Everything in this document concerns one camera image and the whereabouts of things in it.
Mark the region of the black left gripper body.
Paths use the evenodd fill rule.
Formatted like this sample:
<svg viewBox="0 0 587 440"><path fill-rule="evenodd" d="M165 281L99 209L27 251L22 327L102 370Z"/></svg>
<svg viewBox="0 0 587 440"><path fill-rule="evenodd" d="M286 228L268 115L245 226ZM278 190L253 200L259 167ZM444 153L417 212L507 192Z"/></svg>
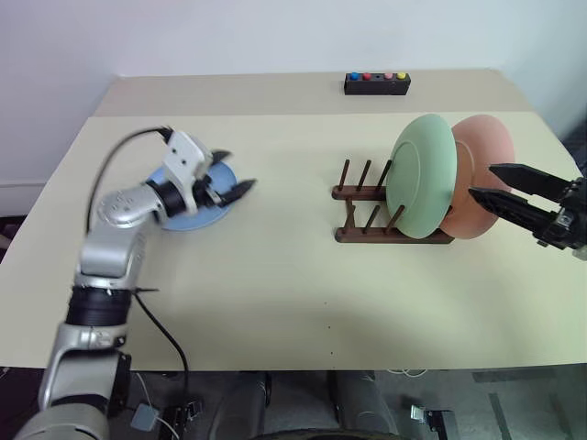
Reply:
<svg viewBox="0 0 587 440"><path fill-rule="evenodd" d="M215 166L211 165L208 172L201 179L196 180L192 187L194 201L198 208L212 206L220 207L220 194L213 188L213 172L216 171L220 163L217 163Z"/></svg>

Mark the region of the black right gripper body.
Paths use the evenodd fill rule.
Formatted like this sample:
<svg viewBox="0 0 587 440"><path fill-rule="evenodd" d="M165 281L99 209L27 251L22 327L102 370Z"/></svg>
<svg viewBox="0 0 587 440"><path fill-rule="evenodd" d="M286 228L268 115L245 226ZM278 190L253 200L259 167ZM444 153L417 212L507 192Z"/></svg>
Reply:
<svg viewBox="0 0 587 440"><path fill-rule="evenodd" d="M550 212L546 223L533 233L538 242L544 247L586 249L586 179L565 181L548 175L538 194L559 204L559 210Z"/></svg>

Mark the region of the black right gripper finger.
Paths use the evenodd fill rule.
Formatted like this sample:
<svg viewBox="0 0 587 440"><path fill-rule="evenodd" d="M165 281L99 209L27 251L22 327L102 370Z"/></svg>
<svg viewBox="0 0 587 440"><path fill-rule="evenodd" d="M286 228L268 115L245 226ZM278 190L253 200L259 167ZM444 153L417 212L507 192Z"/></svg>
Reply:
<svg viewBox="0 0 587 440"><path fill-rule="evenodd" d="M535 207L526 199L505 190L470 187L469 194L486 211L533 234L542 234L557 216L555 212Z"/></svg>
<svg viewBox="0 0 587 440"><path fill-rule="evenodd" d="M509 187L546 199L561 199L572 184L572 181L523 164L493 164L489 170Z"/></svg>

